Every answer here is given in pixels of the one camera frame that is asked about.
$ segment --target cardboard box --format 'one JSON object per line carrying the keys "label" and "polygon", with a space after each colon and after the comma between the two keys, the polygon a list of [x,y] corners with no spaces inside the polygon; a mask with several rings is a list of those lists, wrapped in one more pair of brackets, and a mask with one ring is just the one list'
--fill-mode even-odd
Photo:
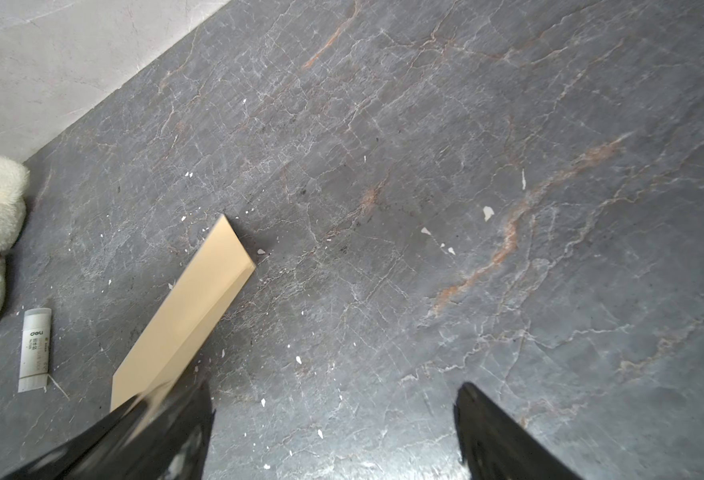
{"label": "cardboard box", "polygon": [[111,409],[164,398],[255,269],[222,216],[112,377]]}

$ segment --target gray marble floor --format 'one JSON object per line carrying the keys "label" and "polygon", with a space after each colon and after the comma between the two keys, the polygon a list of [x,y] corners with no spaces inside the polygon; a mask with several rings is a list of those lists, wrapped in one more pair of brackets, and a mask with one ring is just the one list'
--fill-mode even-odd
{"label": "gray marble floor", "polygon": [[[585,478],[704,478],[704,1],[233,0],[29,166],[0,474],[225,214],[207,478],[463,478],[463,381]],[[16,394],[42,305],[63,392]]]}

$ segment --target white glue stick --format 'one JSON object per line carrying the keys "label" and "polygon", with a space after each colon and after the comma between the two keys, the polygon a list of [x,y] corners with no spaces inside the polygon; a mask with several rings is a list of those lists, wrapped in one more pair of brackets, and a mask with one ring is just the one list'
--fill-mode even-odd
{"label": "white glue stick", "polygon": [[41,389],[48,384],[50,338],[51,309],[35,308],[24,312],[19,393]]}

